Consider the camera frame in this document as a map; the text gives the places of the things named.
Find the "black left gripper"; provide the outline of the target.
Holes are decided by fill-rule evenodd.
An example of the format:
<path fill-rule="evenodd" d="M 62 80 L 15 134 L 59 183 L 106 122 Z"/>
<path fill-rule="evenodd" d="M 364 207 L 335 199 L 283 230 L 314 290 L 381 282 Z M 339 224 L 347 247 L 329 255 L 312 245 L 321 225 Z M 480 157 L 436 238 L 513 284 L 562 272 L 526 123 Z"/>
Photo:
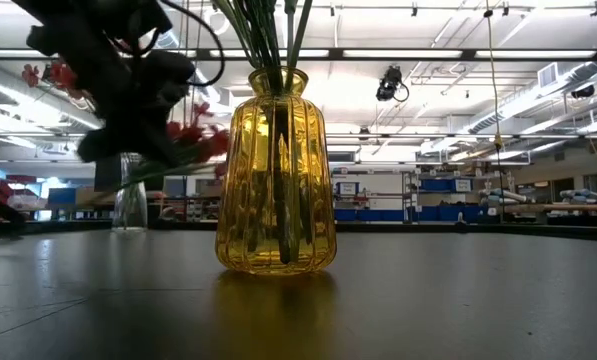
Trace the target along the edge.
<path fill-rule="evenodd" d="M 90 163 L 135 152 L 177 166 L 176 149 L 163 123 L 188 93 L 194 72 L 189 59 L 179 53 L 154 50 L 134 62 L 110 48 L 92 52 L 90 94 L 104 126 L 82 138 L 77 148 L 80 159 Z M 136 126 L 139 121 L 147 124 Z M 129 136 L 120 131 L 129 127 L 133 128 Z"/>

